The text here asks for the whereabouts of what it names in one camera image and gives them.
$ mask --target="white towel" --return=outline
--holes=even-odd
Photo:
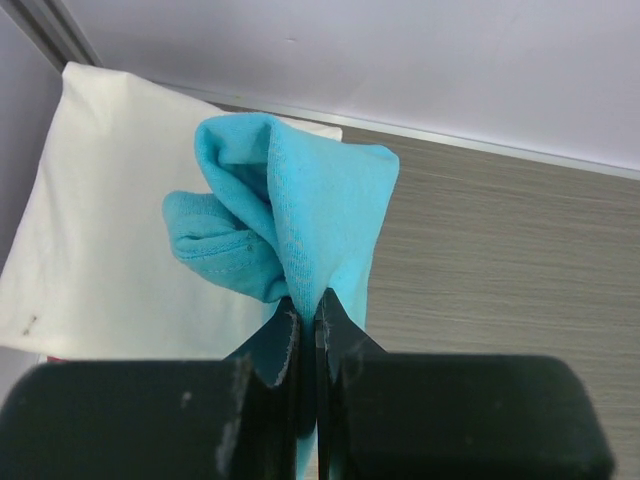
[[[69,64],[0,278],[0,344],[61,358],[220,358],[271,308],[171,255],[162,200],[208,192],[193,136],[207,103]],[[339,128],[285,120],[339,140]]]

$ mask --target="fabric fold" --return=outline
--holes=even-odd
[[[364,326],[374,247],[398,176],[395,154],[249,113],[205,120],[195,153],[212,194],[174,192],[174,255],[216,285],[311,321],[327,287]]]

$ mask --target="crumpled fabric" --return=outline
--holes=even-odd
[[[173,254],[210,282],[265,303],[291,296],[310,324],[325,289],[364,328],[373,251],[399,161],[248,113],[205,120],[195,153],[211,194],[173,192]]]

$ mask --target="white wall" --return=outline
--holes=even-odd
[[[1,271],[31,193],[62,83],[58,72],[1,8],[0,65]],[[0,348],[0,404],[37,358]]]
[[[105,65],[640,170],[638,0],[64,0]]]

